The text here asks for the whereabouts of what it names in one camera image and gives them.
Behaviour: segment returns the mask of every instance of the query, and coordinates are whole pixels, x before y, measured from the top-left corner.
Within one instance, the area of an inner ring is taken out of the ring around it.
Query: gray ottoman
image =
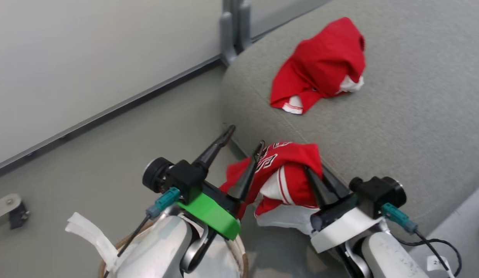
[[[272,80],[296,45],[344,16],[366,40],[362,90],[305,115],[271,108]],[[315,142],[345,184],[399,180],[403,210],[428,234],[479,187],[479,0],[333,0],[235,60],[222,118],[247,153],[260,139]]]

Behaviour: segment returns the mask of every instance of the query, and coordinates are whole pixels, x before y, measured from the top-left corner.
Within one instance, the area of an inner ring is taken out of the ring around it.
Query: red garment
[[[220,187],[223,192],[227,192],[236,184],[249,162],[250,158],[246,158],[229,165],[226,172],[227,181]],[[279,189],[278,192],[281,193],[281,196],[278,199],[274,199],[272,196],[272,198],[264,197],[255,211],[257,216],[280,204],[317,207],[317,201],[304,172],[305,165],[311,167],[318,176],[322,176],[322,163],[317,144],[282,142],[268,146],[265,154],[259,160],[250,191],[245,204],[241,206],[238,218],[243,217],[246,206],[255,201],[266,182],[274,183],[272,186]],[[274,173],[278,173],[278,175],[269,180]]]
[[[271,106],[300,109],[289,102],[298,95],[302,111],[296,114],[302,114],[320,98],[346,91],[342,86],[346,76],[354,83],[363,83],[364,48],[365,39],[349,18],[329,23],[312,39],[300,42],[280,68],[272,84]]]

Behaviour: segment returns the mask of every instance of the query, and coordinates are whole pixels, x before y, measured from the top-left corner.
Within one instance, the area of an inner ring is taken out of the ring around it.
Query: green tape
[[[204,193],[200,193],[188,205],[182,202],[178,202],[178,205],[231,241],[240,233],[241,226],[236,218]]]

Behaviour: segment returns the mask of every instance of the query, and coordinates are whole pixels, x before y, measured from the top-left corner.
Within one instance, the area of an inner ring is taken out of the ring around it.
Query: teal connector
[[[399,226],[405,229],[409,234],[414,234],[418,229],[418,224],[409,220],[409,217],[400,211],[397,207],[390,203],[386,203],[382,206],[382,215],[387,219],[396,222]]]
[[[162,196],[155,200],[155,204],[149,207],[145,213],[150,217],[151,220],[154,220],[163,210],[176,203],[179,200],[179,197],[179,190],[177,188],[170,188],[168,191],[164,192]]]

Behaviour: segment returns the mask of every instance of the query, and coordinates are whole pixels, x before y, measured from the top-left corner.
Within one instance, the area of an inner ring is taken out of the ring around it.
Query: white wall
[[[253,0],[252,35],[314,0]],[[220,54],[222,0],[0,0],[0,166]]]

